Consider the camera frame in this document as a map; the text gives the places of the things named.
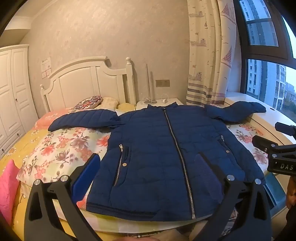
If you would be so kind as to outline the person's right hand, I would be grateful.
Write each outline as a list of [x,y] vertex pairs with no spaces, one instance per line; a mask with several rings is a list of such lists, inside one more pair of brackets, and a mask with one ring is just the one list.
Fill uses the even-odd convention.
[[287,194],[286,194],[286,206],[288,209],[291,209],[295,206],[296,202],[296,182],[295,177],[290,177],[287,185]]

